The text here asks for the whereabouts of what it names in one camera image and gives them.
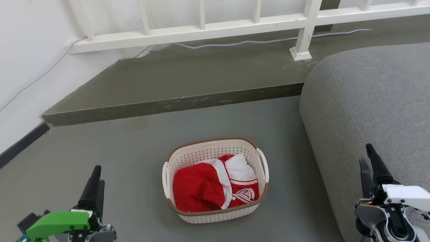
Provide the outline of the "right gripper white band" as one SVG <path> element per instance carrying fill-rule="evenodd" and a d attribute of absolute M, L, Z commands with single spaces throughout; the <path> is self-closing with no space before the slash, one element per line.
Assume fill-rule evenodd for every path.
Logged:
<path fill-rule="evenodd" d="M 428 242 L 429 237 L 419 226 L 410 222 L 416 211 L 429 220 L 429 192 L 420 186 L 393 184 L 393 176 L 372 144 L 366 144 L 370 167 L 359 160 L 361 189 L 364 199 L 355 206 L 356 228 L 363 242 Z M 381 184 L 372 192 L 373 182 Z"/>

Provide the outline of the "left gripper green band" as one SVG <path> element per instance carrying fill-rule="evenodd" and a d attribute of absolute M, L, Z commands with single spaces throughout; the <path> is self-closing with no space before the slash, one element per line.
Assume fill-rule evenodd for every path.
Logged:
<path fill-rule="evenodd" d="M 59 242 L 115 242 L 116 230 L 110 224 L 103 224 L 100 218 L 105 189 L 105 181 L 100 178 L 101 166 L 96 165 L 78 201 L 80 209 L 45 210 L 43 215 L 26 216 L 20 222 L 20 241 L 49 242 L 54 236 Z"/>

